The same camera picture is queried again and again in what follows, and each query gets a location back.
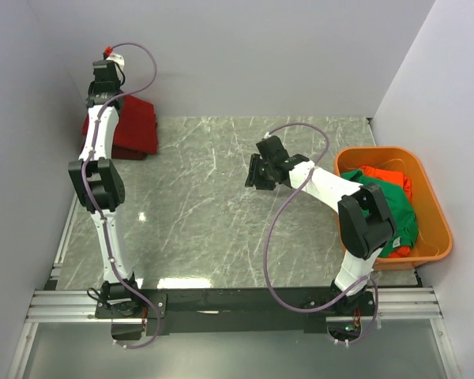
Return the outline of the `red t shirt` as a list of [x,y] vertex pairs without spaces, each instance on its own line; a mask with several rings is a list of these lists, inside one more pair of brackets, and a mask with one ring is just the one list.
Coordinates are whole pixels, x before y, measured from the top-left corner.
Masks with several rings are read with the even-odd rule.
[[157,154],[158,134],[154,106],[135,96],[125,96],[115,129],[111,157],[143,160]]

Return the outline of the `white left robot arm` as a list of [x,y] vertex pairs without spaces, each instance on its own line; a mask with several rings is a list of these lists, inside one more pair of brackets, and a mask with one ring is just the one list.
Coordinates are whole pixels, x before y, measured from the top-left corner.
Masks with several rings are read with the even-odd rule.
[[114,308],[124,317],[137,315],[142,298],[130,288],[134,270],[126,256],[120,232],[119,206],[125,200],[125,186],[111,150],[119,115],[123,108],[124,73],[111,58],[92,64],[93,81],[86,99],[87,131],[78,159],[69,163],[68,173],[77,199],[90,213],[96,227],[103,259],[103,284],[88,290],[99,307]]

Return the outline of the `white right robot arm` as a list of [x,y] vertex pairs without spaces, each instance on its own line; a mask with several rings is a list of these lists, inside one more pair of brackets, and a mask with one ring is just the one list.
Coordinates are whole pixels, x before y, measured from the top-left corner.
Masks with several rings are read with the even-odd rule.
[[331,295],[331,306],[338,314],[350,314],[359,305],[357,294],[370,279],[378,255],[397,231],[381,187],[373,182],[351,182],[305,156],[291,156],[277,136],[259,141],[257,148],[250,158],[245,186],[274,190],[280,184],[293,190],[274,216],[269,237],[281,213],[302,192],[337,214],[340,239],[346,250],[333,281],[337,291]]

